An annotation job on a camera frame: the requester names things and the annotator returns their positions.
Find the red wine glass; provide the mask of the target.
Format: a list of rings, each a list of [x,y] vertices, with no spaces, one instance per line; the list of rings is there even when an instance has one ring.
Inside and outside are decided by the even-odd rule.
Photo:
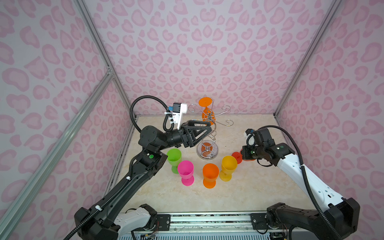
[[[234,157],[236,159],[238,165],[241,164],[242,162],[252,162],[252,161],[254,161],[254,159],[252,159],[252,160],[244,160],[241,151],[233,152],[232,153],[232,157]]]

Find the yellow wine glass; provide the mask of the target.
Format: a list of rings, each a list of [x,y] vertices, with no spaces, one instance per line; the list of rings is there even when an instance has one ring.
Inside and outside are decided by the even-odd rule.
[[[237,160],[233,156],[225,156],[222,159],[219,178],[224,182],[230,181],[232,179],[232,174],[235,172],[237,166],[238,166]]]

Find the chrome wire wine glass rack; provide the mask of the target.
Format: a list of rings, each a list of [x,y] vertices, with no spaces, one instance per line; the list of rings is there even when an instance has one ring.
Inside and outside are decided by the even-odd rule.
[[[216,120],[216,115],[214,111],[210,109],[210,105],[213,105],[213,102],[211,102],[206,107],[204,107],[205,108],[204,110],[203,110],[203,107],[197,106],[196,104],[191,104],[188,106],[188,110],[191,113],[195,112],[195,108],[198,108],[202,112],[202,117],[198,119],[198,121],[211,123],[211,128],[212,128],[211,133],[203,138],[203,140],[198,144],[197,150],[196,150],[197,155],[205,161],[213,160],[219,153],[219,148],[218,148],[218,145],[216,144],[217,124],[225,127],[231,127],[234,124],[234,122],[229,119],[226,120],[224,124],[218,122]]]

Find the green wine glass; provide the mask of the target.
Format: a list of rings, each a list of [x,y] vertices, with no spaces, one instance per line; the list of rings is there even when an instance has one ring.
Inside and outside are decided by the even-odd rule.
[[[171,149],[167,152],[168,162],[172,166],[172,172],[178,174],[178,166],[182,161],[182,153],[179,149]]]

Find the pink wine glass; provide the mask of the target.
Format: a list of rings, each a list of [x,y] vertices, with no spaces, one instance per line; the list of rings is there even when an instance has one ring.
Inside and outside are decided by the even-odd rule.
[[[194,181],[194,164],[190,161],[182,161],[178,165],[178,172],[184,186],[191,186]]]

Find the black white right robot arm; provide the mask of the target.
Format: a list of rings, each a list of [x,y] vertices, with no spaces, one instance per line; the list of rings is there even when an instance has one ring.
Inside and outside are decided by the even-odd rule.
[[[355,233],[360,215],[359,203],[353,198],[344,198],[314,174],[304,164],[295,142],[292,148],[286,143],[277,144],[270,128],[272,126],[245,131],[246,144],[241,150],[243,160],[266,160],[269,167],[278,167],[309,197],[314,210],[277,203],[267,208],[266,226],[270,229],[287,226],[288,237],[291,237],[293,229],[301,228],[319,240],[343,240]]]

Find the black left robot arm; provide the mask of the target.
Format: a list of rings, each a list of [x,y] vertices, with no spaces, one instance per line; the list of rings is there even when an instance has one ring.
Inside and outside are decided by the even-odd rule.
[[[129,171],[101,200],[89,209],[80,208],[75,213],[75,228],[65,237],[69,240],[78,234],[83,240],[115,240],[118,214],[134,194],[163,167],[168,148],[192,148],[212,132],[210,122],[187,121],[179,129],[162,132],[146,126],[140,132],[142,151],[134,156]]]

